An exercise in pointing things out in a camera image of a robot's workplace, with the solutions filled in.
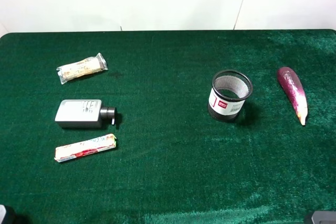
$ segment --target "wrapped snack bar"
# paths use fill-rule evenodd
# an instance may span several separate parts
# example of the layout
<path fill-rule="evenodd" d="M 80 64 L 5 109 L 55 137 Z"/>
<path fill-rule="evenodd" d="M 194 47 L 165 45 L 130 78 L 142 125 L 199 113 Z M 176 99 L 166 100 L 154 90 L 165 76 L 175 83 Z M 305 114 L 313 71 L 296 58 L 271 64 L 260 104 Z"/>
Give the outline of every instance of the wrapped snack bar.
<path fill-rule="evenodd" d="M 92 153 L 106 151 L 117 146 L 115 140 L 115 135 L 108 134 L 83 142 L 57 147 L 55 152 L 55 160 L 60 163 L 73 158 L 90 155 Z"/>
<path fill-rule="evenodd" d="M 63 65 L 56 70 L 58 71 L 61 83 L 64 84 L 74 78 L 108 70 L 108 68 L 103 55 L 98 53 L 95 57 L 89 57 L 75 63 Z"/>

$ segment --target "mesh pen holder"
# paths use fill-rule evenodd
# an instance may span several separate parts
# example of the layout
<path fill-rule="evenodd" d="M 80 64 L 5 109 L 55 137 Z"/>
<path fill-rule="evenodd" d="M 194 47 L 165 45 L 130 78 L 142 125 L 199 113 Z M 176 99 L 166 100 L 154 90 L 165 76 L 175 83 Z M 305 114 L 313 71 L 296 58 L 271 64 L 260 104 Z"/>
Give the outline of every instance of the mesh pen holder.
<path fill-rule="evenodd" d="M 223 70 L 212 79 L 208 112 L 216 120 L 234 120 L 245 100 L 252 94 L 251 81 L 236 70 Z"/>

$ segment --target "black object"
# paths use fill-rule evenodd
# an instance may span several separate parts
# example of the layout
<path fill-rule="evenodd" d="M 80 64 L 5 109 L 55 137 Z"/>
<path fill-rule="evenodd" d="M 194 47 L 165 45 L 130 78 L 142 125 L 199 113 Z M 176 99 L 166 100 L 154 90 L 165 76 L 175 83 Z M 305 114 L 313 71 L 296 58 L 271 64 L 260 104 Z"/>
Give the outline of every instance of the black object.
<path fill-rule="evenodd" d="M 315 211 L 305 218 L 304 224 L 336 224 L 336 211 Z"/>
<path fill-rule="evenodd" d="M 117 108 L 115 107 L 102 107 L 100 109 L 100 116 L 102 119 L 109 119 L 112 120 L 112 125 L 116 120 L 115 115 L 117 114 Z"/>
<path fill-rule="evenodd" d="M 236 119 L 252 90 L 252 83 L 244 74 L 236 70 L 218 72 L 212 79 L 209 114 L 222 122 Z"/>
<path fill-rule="evenodd" d="M 12 224 L 15 219 L 15 212 L 9 206 L 0 205 L 0 224 Z"/>

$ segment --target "green felt tablecloth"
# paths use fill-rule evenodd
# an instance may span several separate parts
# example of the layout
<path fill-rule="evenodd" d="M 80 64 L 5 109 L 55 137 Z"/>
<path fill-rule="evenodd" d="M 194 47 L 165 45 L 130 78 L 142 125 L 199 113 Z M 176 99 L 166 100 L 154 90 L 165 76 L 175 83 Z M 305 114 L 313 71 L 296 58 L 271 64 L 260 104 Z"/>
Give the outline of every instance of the green felt tablecloth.
<path fill-rule="evenodd" d="M 108 71 L 60 84 L 58 66 L 98 52 Z M 302 223 L 336 210 L 332 30 L 8 34 L 0 59 L 0 204 L 24 223 Z M 283 66 L 306 92 L 306 127 Z M 207 112 L 223 69 L 254 85 L 235 123 Z M 63 99 L 101 99 L 120 125 L 63 130 Z M 54 160 L 108 133 L 116 150 Z"/>

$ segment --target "eggplant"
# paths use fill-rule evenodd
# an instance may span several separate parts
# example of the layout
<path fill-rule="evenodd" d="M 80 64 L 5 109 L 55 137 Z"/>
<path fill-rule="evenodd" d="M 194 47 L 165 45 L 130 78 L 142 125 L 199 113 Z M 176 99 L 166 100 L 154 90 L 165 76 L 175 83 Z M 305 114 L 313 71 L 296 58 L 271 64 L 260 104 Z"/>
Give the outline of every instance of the eggplant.
<path fill-rule="evenodd" d="M 299 77 L 288 67 L 280 68 L 277 77 L 280 85 L 293 105 L 300 123 L 305 125 L 306 117 L 308 115 L 308 106 L 306 95 L 304 93 L 305 91 L 303 90 Z"/>

